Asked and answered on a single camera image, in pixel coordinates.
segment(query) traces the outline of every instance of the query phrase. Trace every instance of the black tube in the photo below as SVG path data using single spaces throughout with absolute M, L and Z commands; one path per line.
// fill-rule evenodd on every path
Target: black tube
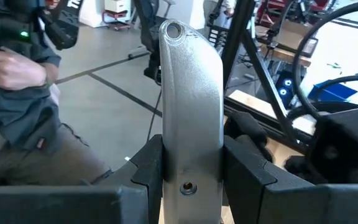
M 269 71 L 267 70 L 266 65 L 264 64 L 264 61 L 262 60 L 262 57 L 258 53 L 258 48 L 256 47 L 250 32 L 247 31 L 243 33 L 242 44 L 248 53 L 250 62 L 254 66 L 259 81 L 267 95 L 268 102 L 272 105 L 282 131 L 289 140 L 295 142 L 296 135 L 291 123 L 287 120 L 287 110 L 284 107 L 283 101 L 277 92 L 275 84 L 269 74 Z
M 337 113 L 347 110 L 358 109 L 357 104 L 340 101 L 313 102 L 312 105 L 317 108 L 318 111 L 324 111 L 328 113 Z M 307 114 L 308 112 L 305 110 L 305 107 L 299 106 L 297 108 L 293 108 L 290 112 L 288 112 L 287 119 L 293 121 Z
M 254 7 L 255 1 L 237 1 L 230 29 L 227 33 L 226 43 L 222 53 L 223 88 L 225 92 L 227 84 L 230 80 L 232 69 L 235 66 L 235 62 L 237 60 L 237 52 L 240 46 L 242 33 L 246 30 L 245 27 L 253 15 Z
M 354 81 L 358 81 L 358 75 L 349 75 L 346 77 L 335 78 L 333 80 L 327 80 L 316 89 L 316 93 L 314 94 L 313 99 L 318 101 L 318 96 L 320 94 L 322 94 L 323 90 L 327 89 L 328 87 L 330 87 L 332 85 L 342 83 L 342 82 L 354 82 Z
M 301 72 L 299 66 L 299 57 L 305 45 L 308 43 L 309 39 L 312 36 L 314 36 L 317 30 L 320 29 L 323 25 L 325 25 L 328 22 L 331 22 L 334 19 L 337 19 L 338 17 L 357 11 L 358 11 L 358 2 L 340 8 L 337 11 L 334 11 L 331 14 L 327 15 L 326 17 L 322 18 L 309 30 L 309 32 L 305 35 L 303 40 L 300 42 L 298 49 L 296 50 L 296 54 L 293 59 L 293 69 L 292 69 L 292 75 L 293 75 L 292 78 L 294 81 L 293 90 L 296 96 L 298 97 L 299 101 L 301 102 L 302 106 L 305 107 L 305 110 L 308 112 L 308 114 L 312 115 L 312 117 L 316 120 L 319 120 L 321 115 L 318 114 L 318 110 L 310 103 L 310 101 L 307 99 L 306 95 L 303 93 L 302 89 L 300 88 Z
M 214 21 L 219 17 L 219 14 L 221 13 L 221 7 L 222 7 L 223 0 L 219 0 L 216 3 L 215 8 L 212 10 L 212 13 L 208 15 L 208 22 L 207 26 L 213 26 Z
M 265 0 L 263 2 L 263 6 L 261 5 L 261 7 L 264 7 L 264 11 L 261 13 L 260 15 L 260 18 L 258 18 L 258 25 L 261 25 L 262 23 L 262 19 L 263 19 L 263 16 L 265 15 L 265 13 L 267 13 L 267 15 L 269 16 L 269 9 L 268 9 L 268 6 L 269 6 L 269 0 Z
M 278 32 L 277 35 L 280 34 L 281 29 L 283 28 L 285 18 L 287 17 L 287 14 L 290 12 L 290 9 L 292 7 L 292 4 L 295 2 L 295 0 L 290 0 L 286 3 L 284 10 L 280 14 L 280 17 L 278 18 L 278 21 L 273 24 L 270 28 L 273 32 Z

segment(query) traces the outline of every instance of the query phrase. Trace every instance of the blue bin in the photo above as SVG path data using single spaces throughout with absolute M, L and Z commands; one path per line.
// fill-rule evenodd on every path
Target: blue bin
M 309 94 L 310 99 L 315 99 L 316 90 L 322 85 L 324 82 L 315 84 L 313 89 Z M 335 85 L 329 86 L 324 89 L 319 95 L 320 101 L 346 101 L 350 96 L 356 94 L 357 91 L 349 88 L 345 85 L 337 83 Z

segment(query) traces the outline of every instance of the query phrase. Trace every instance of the person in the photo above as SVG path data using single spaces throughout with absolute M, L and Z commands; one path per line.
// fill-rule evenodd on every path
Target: person
M 58 117 L 50 87 L 61 58 L 42 35 L 0 49 L 0 185 L 80 185 L 111 174 L 89 145 Z
M 204 1 L 204 16 L 206 22 L 209 21 L 209 15 L 214 12 L 218 4 L 219 0 Z M 235 7 L 236 0 L 223 0 L 219 10 L 219 16 L 215 19 L 214 25 L 227 29 L 230 28 L 231 17 L 234 14 Z M 209 36 L 209 29 L 206 31 L 205 36 Z

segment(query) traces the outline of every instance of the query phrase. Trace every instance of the red stool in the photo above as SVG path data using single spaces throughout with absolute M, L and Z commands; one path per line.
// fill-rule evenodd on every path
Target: red stool
M 123 18 L 127 16 L 128 11 L 122 11 L 122 12 L 112 12 L 109 10 L 104 10 L 102 13 L 102 20 L 105 24 L 107 24 L 107 28 L 110 29 L 110 27 L 114 28 L 115 31 L 119 31 L 121 29 L 130 29 L 131 26 L 125 22 L 118 21 L 119 18 Z M 114 18 L 114 21 L 112 22 L 106 22 L 105 17 L 109 16 Z

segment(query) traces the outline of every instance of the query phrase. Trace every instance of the gray shirt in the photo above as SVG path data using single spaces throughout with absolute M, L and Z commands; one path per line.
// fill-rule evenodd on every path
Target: gray shirt
M 59 66 L 60 57 L 42 38 L 34 37 L 32 45 L 7 42 L 6 47 L 28 56 L 37 63 L 51 63 Z M 34 132 L 45 108 L 53 111 L 54 120 L 58 120 L 57 106 L 50 99 L 45 87 L 32 87 L 19 91 L 0 88 L 0 133 L 14 146 L 24 143 Z

